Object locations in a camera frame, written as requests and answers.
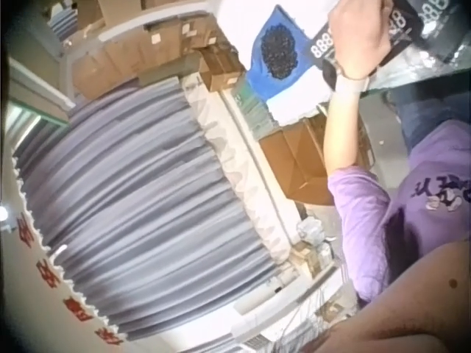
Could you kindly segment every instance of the hand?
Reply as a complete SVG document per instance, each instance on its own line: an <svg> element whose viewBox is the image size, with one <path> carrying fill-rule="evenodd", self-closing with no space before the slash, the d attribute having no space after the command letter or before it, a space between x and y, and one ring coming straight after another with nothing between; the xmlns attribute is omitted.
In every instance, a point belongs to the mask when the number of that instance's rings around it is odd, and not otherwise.
<svg viewBox="0 0 471 353"><path fill-rule="evenodd" d="M340 0L329 14L336 60L349 79L367 78L391 51L392 0Z"/></svg>

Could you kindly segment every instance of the blue jeans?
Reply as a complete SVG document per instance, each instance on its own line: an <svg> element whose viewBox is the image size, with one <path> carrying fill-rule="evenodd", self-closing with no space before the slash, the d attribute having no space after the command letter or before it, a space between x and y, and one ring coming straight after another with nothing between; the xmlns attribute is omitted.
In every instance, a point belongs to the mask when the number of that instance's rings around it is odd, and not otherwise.
<svg viewBox="0 0 471 353"><path fill-rule="evenodd" d="M420 141L447 120L471 124L470 76L470 72L464 72L390 91L409 154Z"/></svg>

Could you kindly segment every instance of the purple t-shirt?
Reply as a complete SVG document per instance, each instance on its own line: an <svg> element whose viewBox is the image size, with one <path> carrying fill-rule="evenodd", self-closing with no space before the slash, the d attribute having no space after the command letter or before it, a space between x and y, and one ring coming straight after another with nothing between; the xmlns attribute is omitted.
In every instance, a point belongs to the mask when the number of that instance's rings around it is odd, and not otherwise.
<svg viewBox="0 0 471 353"><path fill-rule="evenodd" d="M420 256L467 238L470 231L471 133L446 121L411 152L411 172L395 199L374 174L359 167L336 171L328 185L342 220L343 250L358 295L374 299L388 271L383 225L402 207L407 227L418 237Z"/></svg>

